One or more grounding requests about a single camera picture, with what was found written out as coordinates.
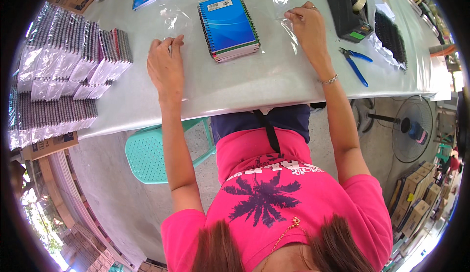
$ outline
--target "green label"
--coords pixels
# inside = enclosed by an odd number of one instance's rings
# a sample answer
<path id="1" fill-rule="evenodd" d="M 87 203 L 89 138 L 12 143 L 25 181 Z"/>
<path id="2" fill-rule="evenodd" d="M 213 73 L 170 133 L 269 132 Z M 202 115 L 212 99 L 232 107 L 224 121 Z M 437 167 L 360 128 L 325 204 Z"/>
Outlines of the green label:
<path id="1" fill-rule="evenodd" d="M 359 40 L 362 40 L 362 39 L 365 38 L 365 36 L 363 36 L 363 35 L 361 35 L 361 34 L 359 34 L 359 33 L 357 33 L 357 32 L 352 32 L 352 33 L 350 33 L 349 35 L 352 36 L 352 37 L 355 37 L 356 39 L 359 39 Z"/>

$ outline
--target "brown hair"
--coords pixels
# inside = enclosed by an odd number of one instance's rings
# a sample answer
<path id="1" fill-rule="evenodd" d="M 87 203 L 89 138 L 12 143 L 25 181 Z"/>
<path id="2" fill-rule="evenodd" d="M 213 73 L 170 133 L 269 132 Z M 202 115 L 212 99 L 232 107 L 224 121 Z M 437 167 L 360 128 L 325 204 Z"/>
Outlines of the brown hair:
<path id="1" fill-rule="evenodd" d="M 345 218 L 333 215 L 321 227 L 320 236 L 307 235 L 314 264 L 321 272 L 373 272 L 357 247 Z M 230 236 L 228 224 L 218 221 L 199 231 L 199 244 L 192 272 L 244 272 L 242 258 Z"/>

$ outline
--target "plastic-wrapped notebook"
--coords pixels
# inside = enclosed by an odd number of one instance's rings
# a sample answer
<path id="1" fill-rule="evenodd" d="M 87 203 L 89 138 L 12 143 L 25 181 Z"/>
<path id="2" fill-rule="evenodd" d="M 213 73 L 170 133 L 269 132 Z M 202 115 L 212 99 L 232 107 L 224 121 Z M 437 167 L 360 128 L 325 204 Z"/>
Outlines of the plastic-wrapped notebook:
<path id="1" fill-rule="evenodd" d="M 259 38 L 243 0 L 208 0 L 198 5 L 211 57 L 224 62 L 256 52 Z"/>

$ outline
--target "blue shorts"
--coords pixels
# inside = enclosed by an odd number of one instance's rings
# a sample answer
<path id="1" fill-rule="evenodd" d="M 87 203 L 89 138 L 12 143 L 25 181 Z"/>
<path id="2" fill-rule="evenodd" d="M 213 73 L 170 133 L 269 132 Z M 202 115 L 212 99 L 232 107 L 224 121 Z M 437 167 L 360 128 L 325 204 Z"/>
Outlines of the blue shorts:
<path id="1" fill-rule="evenodd" d="M 266 119 L 272 126 L 295 131 L 305 139 L 307 144 L 310 141 L 309 117 L 310 106 L 307 104 L 277 107 L 266 115 Z M 255 114 L 251 112 L 230 113 L 211 117 L 212 136 L 215 144 L 224 136 L 234 132 L 262 127 Z"/>

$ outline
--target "pink t-shirt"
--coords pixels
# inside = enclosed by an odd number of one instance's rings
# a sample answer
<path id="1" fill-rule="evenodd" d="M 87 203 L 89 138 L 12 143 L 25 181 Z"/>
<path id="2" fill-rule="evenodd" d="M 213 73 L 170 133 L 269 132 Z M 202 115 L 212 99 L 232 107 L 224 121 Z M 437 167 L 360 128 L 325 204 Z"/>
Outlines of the pink t-shirt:
<path id="1" fill-rule="evenodd" d="M 217 144 L 220 191 L 207 214 L 182 210 L 162 223 L 169 271 L 190 271 L 199 229 L 225 219 L 247 272 L 269 255 L 280 235 L 300 218 L 315 236 L 334 213 L 347 219 L 354 241 L 376 271 L 391 255 L 391 221 L 380 184 L 360 174 L 340 185 L 311 165 L 310 150 L 296 132 L 275 128 L 282 154 L 273 153 L 264 128 L 229 134 Z M 308 244 L 293 228 L 276 249 L 291 242 Z"/>

